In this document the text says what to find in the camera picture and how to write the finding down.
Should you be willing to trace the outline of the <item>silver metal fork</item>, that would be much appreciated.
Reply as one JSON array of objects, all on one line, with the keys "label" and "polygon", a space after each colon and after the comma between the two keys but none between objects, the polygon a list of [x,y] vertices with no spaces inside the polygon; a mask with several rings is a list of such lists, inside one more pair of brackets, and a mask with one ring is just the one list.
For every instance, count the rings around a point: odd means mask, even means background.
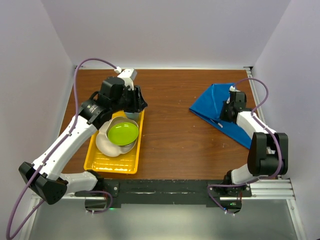
[{"label": "silver metal fork", "polygon": [[220,122],[218,122],[218,121],[216,121],[216,120],[213,120],[213,119],[210,119],[213,123],[215,123],[216,125],[218,125],[220,128],[223,128],[223,125],[220,123]]}]

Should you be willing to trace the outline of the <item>blue cloth napkin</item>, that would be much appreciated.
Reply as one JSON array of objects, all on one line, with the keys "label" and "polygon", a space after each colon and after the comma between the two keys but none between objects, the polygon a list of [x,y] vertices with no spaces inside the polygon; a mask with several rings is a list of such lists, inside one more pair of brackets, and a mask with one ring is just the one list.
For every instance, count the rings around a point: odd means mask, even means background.
[{"label": "blue cloth napkin", "polygon": [[[226,136],[249,149],[251,146],[251,138],[248,134],[235,123],[220,120],[223,101],[226,101],[230,96],[230,86],[233,86],[233,84],[215,83],[210,85],[191,105],[189,110]],[[223,128],[219,127],[210,119],[221,123]]]}]

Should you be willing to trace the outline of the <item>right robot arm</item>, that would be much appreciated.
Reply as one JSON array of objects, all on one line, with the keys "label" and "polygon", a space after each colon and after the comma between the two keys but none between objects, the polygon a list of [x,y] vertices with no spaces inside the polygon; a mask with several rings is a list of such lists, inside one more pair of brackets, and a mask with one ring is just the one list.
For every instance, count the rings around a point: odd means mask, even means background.
[{"label": "right robot arm", "polygon": [[230,88],[229,98],[223,102],[220,119],[236,124],[251,139],[247,164],[228,171],[221,183],[227,196],[235,196],[241,187],[258,179],[274,178],[288,172],[288,135],[269,128],[252,109],[247,108],[244,92]]}]

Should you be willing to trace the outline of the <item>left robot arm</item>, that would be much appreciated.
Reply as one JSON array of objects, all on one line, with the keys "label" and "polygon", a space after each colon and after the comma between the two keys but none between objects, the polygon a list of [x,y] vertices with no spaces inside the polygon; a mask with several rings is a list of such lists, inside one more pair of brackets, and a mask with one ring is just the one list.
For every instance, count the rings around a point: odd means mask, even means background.
[{"label": "left robot arm", "polygon": [[93,170],[70,175],[62,170],[83,145],[114,113],[140,113],[147,107],[141,88],[133,76],[111,76],[99,91],[83,102],[78,114],[55,142],[32,163],[23,162],[18,171],[24,182],[47,204],[57,203],[68,193],[87,191],[99,196],[104,190],[102,178]]}]

